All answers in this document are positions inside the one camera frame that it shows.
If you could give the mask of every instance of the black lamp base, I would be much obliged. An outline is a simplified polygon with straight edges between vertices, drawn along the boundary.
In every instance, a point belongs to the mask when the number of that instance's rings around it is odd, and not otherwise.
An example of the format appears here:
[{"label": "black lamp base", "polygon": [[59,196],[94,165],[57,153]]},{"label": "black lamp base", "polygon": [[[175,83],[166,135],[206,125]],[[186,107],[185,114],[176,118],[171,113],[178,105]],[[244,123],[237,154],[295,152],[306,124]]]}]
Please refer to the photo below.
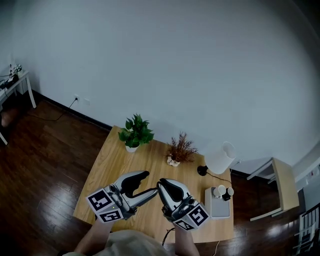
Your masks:
[{"label": "black lamp base", "polygon": [[198,166],[198,168],[196,170],[197,170],[199,175],[205,176],[207,174],[208,167],[200,165],[200,166]]}]

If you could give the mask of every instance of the dried plant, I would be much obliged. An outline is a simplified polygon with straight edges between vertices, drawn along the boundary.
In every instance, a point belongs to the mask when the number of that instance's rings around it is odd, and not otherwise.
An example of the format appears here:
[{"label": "dried plant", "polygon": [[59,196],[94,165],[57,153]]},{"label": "dried plant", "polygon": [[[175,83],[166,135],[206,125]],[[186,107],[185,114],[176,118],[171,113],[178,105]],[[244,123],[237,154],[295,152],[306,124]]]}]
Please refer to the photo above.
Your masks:
[{"label": "dried plant", "polygon": [[193,153],[197,153],[198,149],[192,147],[194,142],[192,140],[187,140],[187,134],[185,132],[180,132],[179,141],[176,138],[171,138],[171,144],[168,145],[168,151],[166,157],[171,157],[172,160],[179,163],[193,162]]}]

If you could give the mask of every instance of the electrical outlet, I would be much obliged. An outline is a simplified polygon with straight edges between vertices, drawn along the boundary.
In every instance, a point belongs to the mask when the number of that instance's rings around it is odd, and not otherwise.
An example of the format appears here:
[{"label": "electrical outlet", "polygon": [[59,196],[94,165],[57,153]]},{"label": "electrical outlet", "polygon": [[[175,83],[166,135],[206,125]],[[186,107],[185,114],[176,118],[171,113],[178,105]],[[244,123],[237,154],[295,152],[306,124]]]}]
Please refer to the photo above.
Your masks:
[{"label": "electrical outlet", "polygon": [[90,100],[85,98],[84,99],[84,104],[87,105],[87,106],[90,106]]}]

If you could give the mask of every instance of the white side table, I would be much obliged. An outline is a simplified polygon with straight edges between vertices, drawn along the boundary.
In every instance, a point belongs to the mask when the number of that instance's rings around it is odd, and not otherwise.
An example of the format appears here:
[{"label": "white side table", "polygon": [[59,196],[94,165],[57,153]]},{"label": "white side table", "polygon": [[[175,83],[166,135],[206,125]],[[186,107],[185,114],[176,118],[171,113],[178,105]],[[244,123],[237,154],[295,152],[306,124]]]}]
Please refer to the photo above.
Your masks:
[{"label": "white side table", "polygon": [[273,166],[275,174],[274,180],[276,181],[278,187],[280,208],[262,214],[260,216],[251,218],[251,222],[270,215],[271,217],[275,217],[284,213],[285,211],[299,206],[298,192],[296,189],[296,182],[292,171],[292,167],[289,164],[282,162],[274,157],[272,157],[271,159],[271,164]]},{"label": "white side table", "polygon": [[[10,92],[14,91],[14,94],[17,95],[17,86],[20,85],[23,81],[26,81],[26,85],[28,87],[28,92],[29,92],[29,96],[30,96],[30,100],[32,103],[33,108],[35,109],[37,107],[35,99],[34,99],[34,95],[32,94],[32,89],[31,89],[31,85],[30,85],[30,80],[29,80],[29,71],[24,71],[23,75],[19,78],[19,80],[12,85],[9,89],[3,89],[0,91],[0,102],[7,97],[7,95],[10,94]],[[4,142],[4,144],[8,144],[7,140],[5,139],[5,137],[1,134],[0,132],[0,139],[2,139],[2,141]]]}]

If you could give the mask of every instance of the white pot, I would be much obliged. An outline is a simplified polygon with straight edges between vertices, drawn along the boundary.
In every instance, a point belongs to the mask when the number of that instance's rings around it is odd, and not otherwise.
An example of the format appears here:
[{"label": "white pot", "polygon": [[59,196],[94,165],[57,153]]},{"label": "white pot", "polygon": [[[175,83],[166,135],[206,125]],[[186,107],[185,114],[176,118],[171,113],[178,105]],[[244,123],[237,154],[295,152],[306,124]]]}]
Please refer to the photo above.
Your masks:
[{"label": "white pot", "polygon": [[18,71],[18,72],[17,72],[18,78],[21,78],[21,77],[23,76],[23,74],[24,74],[24,71],[23,71],[23,70]]},{"label": "white pot", "polygon": [[136,152],[136,150],[139,148],[139,146],[137,147],[129,147],[129,146],[125,146],[126,151],[128,151],[129,153],[133,153]]},{"label": "white pot", "polygon": [[172,160],[171,156],[168,156],[166,163],[173,167],[177,167],[180,164],[180,162]]}]

